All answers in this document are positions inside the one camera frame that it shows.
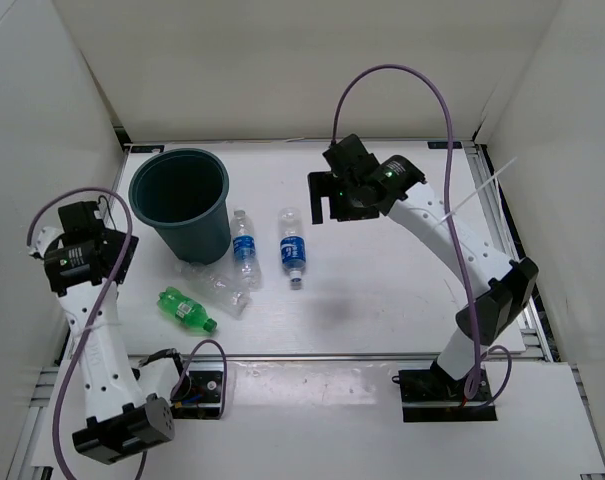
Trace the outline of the clear bottle blue label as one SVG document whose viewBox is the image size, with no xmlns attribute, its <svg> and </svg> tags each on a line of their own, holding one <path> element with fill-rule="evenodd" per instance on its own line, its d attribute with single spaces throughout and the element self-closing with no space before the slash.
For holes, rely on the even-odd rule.
<svg viewBox="0 0 605 480">
<path fill-rule="evenodd" d="M 303 286 L 306 269 L 306 245 L 303 235 L 301 213 L 297 208 L 287 207 L 279 212 L 280 256 L 283 271 L 293 290 Z"/>
<path fill-rule="evenodd" d="M 250 290 L 261 286 L 261 269 L 257 257 L 254 226 L 242 209 L 236 209 L 230 222 L 233 261 L 239 280 Z"/>
</svg>

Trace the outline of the green plastic bottle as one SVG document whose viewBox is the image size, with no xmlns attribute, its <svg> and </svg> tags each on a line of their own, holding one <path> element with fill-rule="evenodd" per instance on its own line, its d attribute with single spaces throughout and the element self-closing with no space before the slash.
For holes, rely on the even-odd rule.
<svg viewBox="0 0 605 480">
<path fill-rule="evenodd" d="M 187 330 L 213 334 L 217 329 L 217 322 L 200 303 L 174 287 L 167 287 L 158 294 L 157 305 L 165 315 Z"/>
</svg>

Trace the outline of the crushed clear plastic bottle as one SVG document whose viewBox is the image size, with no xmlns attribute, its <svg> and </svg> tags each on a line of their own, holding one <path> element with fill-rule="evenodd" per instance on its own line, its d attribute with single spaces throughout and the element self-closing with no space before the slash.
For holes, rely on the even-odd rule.
<svg viewBox="0 0 605 480">
<path fill-rule="evenodd" d="M 175 270 L 194 294 L 234 318 L 241 317 L 251 300 L 249 290 L 242 283 L 210 266 L 178 261 Z"/>
</svg>

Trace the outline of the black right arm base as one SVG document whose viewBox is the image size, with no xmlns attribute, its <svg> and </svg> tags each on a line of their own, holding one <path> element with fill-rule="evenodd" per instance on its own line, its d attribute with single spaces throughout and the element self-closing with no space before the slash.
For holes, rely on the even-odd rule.
<svg viewBox="0 0 605 480">
<path fill-rule="evenodd" d="M 404 423 L 493 422 L 493 404 L 485 405 L 492 392 L 485 370 L 476 395 L 464 396 L 464 382 L 453 387 L 441 384 L 430 370 L 400 370 L 391 378 L 400 389 Z"/>
</svg>

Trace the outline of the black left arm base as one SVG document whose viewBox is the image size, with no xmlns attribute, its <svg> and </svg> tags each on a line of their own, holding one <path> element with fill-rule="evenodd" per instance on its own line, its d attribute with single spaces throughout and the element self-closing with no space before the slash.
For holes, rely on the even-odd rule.
<svg viewBox="0 0 605 480">
<path fill-rule="evenodd" d="M 222 362 L 189 366 L 171 412 L 176 420 L 220 420 L 225 406 L 226 373 Z"/>
</svg>

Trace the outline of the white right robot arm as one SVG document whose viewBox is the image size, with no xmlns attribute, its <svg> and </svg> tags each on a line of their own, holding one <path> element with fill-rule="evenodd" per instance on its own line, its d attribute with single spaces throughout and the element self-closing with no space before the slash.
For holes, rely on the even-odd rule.
<svg viewBox="0 0 605 480">
<path fill-rule="evenodd" d="M 311 172 L 311 217 L 323 221 L 322 200 L 339 222 L 384 215 L 420 240 L 467 290 L 456 330 L 433 363 L 431 387 L 452 400 L 468 384 L 478 358 L 527 306 L 539 273 L 533 260 L 514 260 L 494 249 L 461 220 L 448 215 L 425 174 L 401 155 L 385 162 L 350 135 L 323 154 L 329 168 Z"/>
</svg>

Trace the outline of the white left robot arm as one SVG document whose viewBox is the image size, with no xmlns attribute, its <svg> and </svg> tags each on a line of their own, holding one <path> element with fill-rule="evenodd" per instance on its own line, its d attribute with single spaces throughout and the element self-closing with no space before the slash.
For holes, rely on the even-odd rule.
<svg viewBox="0 0 605 480">
<path fill-rule="evenodd" d="M 77 453 L 105 465 L 171 441 L 170 400 L 188 395 L 192 377 L 171 349 L 131 365 L 118 326 L 117 287 L 138 239 L 105 226 L 94 201 L 58 209 L 59 228 L 43 228 L 32 250 L 42 260 L 79 345 L 86 425 L 72 435 Z"/>
</svg>

